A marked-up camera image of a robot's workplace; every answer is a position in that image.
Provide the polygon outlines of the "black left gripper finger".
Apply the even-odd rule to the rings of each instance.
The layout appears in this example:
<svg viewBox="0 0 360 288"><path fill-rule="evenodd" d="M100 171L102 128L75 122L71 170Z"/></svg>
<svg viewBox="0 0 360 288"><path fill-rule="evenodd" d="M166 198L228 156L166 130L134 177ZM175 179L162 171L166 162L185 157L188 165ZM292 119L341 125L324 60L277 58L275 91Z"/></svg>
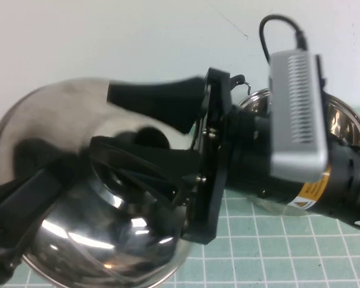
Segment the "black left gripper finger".
<svg viewBox="0 0 360 288"><path fill-rule="evenodd" d="M26 249L77 177L71 168L43 168L0 185L0 251Z"/></svg>

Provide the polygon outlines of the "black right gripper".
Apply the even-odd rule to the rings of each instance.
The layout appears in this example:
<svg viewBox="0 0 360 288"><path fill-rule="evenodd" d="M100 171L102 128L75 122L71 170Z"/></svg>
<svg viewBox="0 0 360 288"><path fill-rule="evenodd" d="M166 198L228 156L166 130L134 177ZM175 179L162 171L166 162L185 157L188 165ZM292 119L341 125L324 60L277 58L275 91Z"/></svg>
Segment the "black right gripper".
<svg viewBox="0 0 360 288"><path fill-rule="evenodd" d="M197 121L197 151L153 148L95 136L91 160L147 191L163 206L181 206L196 184L182 231L184 240L206 245L217 235L223 191L230 189L283 204L306 184L321 182L329 167L326 104L303 107L267 97L265 115L232 102L246 83L210 68L205 79L133 85L111 82L107 102L156 119L183 134Z"/></svg>

